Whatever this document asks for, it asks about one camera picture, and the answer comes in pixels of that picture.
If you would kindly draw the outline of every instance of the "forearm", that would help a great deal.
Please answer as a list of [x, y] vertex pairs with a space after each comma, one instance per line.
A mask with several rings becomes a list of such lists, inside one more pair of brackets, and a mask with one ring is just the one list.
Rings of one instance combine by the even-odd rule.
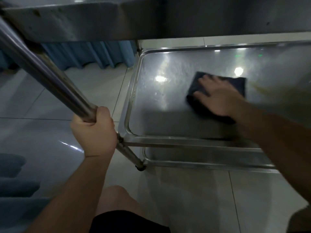
[[247, 130], [289, 183], [310, 202], [310, 131], [245, 101], [235, 103], [231, 117]]
[[110, 160], [87, 157], [44, 208], [27, 233], [87, 233], [95, 216]]

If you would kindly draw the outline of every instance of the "black shorts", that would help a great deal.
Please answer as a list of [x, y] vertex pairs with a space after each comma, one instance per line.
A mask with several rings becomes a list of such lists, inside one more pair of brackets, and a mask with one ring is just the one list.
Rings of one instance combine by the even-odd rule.
[[116, 210], [97, 215], [89, 233], [102, 232], [161, 232], [170, 233], [169, 227], [147, 220], [125, 210]]

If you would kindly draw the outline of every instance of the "hand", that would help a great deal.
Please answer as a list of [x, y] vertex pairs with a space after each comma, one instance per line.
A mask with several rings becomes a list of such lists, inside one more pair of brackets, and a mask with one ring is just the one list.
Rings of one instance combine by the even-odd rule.
[[244, 101], [243, 96], [228, 81], [221, 80], [217, 76], [212, 79], [207, 75], [199, 78], [199, 83], [211, 95], [206, 96], [202, 92], [193, 95], [211, 112], [219, 116], [230, 116], [236, 101]]
[[117, 133], [107, 107], [98, 107], [96, 123], [83, 122], [74, 115], [70, 126], [76, 140], [84, 149], [85, 157], [106, 156], [111, 159], [117, 145]]

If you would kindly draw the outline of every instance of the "stainless steel tray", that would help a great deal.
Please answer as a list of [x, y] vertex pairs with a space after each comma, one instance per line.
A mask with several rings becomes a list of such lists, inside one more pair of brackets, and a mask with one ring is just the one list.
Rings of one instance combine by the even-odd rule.
[[151, 49], [139, 57], [123, 107], [118, 131], [126, 145], [261, 152], [236, 125], [192, 112], [185, 96], [196, 71], [246, 77], [249, 102], [311, 124], [309, 42]]

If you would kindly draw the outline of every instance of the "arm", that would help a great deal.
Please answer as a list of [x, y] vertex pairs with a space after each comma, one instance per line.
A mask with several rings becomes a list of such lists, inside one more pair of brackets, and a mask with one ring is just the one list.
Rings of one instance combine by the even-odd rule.
[[72, 132], [84, 149], [85, 159], [26, 233], [89, 232], [117, 143], [109, 110], [99, 107], [96, 118], [96, 123], [85, 123], [74, 116]]
[[246, 102], [235, 88], [214, 77], [199, 80], [210, 97], [195, 97], [220, 116], [230, 116], [256, 142], [295, 190], [311, 202], [311, 130]]

